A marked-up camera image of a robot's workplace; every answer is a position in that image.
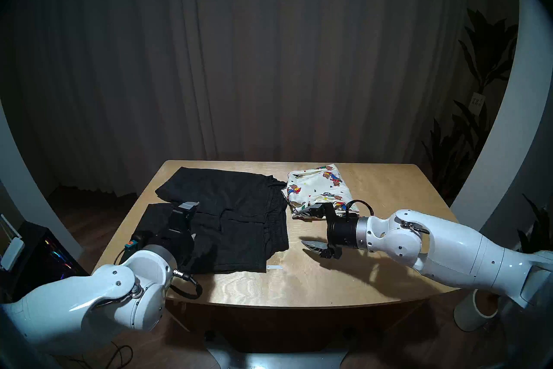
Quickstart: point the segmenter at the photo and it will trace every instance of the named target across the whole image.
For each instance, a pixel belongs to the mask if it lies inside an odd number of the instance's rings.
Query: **folded clothing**
[[[157,233],[173,205],[199,202],[191,220],[196,234],[192,259],[185,272],[265,271],[275,252],[287,250],[286,185],[272,176],[180,168],[156,190],[172,204],[150,204],[137,226]]]
[[[353,200],[335,164],[289,172],[288,183],[282,194],[292,207],[292,217],[295,219],[312,218],[299,212],[320,202],[332,202],[336,214],[343,216],[346,204]],[[355,204],[350,207],[350,211],[359,214]]]

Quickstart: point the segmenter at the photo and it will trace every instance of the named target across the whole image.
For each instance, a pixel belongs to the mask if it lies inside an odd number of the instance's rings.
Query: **black cable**
[[[360,202],[361,204],[365,205],[369,209],[370,215],[374,216],[374,211],[369,204],[367,204],[365,201],[362,201],[361,199],[354,199],[353,201],[350,201],[346,204],[346,220],[348,220],[348,211],[355,202]]]
[[[114,264],[114,265],[117,265],[117,264],[118,264],[118,263],[117,263],[117,259],[119,259],[119,256],[120,256],[121,254],[123,254],[124,251],[125,251],[125,249],[122,249],[122,250],[119,252],[119,254],[118,254],[117,256],[115,256],[115,260],[113,261],[113,264]]]
[[[119,347],[115,342],[112,341],[111,343],[114,344],[115,347],[117,347],[117,349],[115,350],[115,353],[113,353],[113,356],[111,356],[110,361],[107,363],[106,369],[110,367],[113,360],[115,360],[115,358],[117,357],[117,354],[119,354],[121,358],[121,364],[117,366],[117,369],[122,369],[123,367],[127,366],[130,363],[130,361],[133,359],[133,355],[134,355],[133,349],[129,345],[122,345]],[[121,350],[124,348],[128,348],[130,350],[129,360],[127,360],[125,363],[123,363],[123,353],[121,353]]]
[[[187,293],[187,292],[183,292],[181,289],[175,287],[172,284],[171,284],[170,287],[171,287],[171,290],[173,292],[177,293],[178,295],[182,296],[183,298],[194,300],[194,299],[197,299],[200,296],[202,296],[202,293],[203,293],[202,286],[199,283],[196,283],[195,286],[196,286],[196,295],[193,295],[193,294],[190,294],[190,293]]]
[[[117,351],[119,351],[119,358],[121,359],[121,363],[119,364],[119,366],[123,366],[123,353],[121,352],[121,350],[119,349],[119,347],[115,342],[111,341],[111,343],[114,344],[115,348],[117,348]]]

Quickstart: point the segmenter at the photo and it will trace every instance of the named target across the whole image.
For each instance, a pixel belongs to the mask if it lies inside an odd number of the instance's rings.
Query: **white cylinder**
[[[459,329],[465,332],[472,332],[473,330],[478,329],[480,326],[484,325],[486,321],[494,318],[497,314],[494,312],[492,315],[484,315],[476,307],[476,292],[478,289],[475,289],[471,294],[465,297],[459,304],[455,307],[453,311],[453,319],[459,327]]]

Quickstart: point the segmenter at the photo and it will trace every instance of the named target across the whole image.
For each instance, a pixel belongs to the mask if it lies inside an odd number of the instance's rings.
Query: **black pants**
[[[191,221],[196,234],[190,273],[265,271],[277,251],[288,249],[286,183],[272,176],[180,168],[156,190],[172,204],[150,204],[137,230],[158,232],[173,204],[199,202]]]

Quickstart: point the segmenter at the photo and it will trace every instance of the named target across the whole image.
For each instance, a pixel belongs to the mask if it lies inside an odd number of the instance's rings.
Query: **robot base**
[[[203,344],[219,363],[221,369],[339,369],[350,350],[353,338],[338,335],[317,352],[244,353],[236,351],[220,334],[206,332]]]

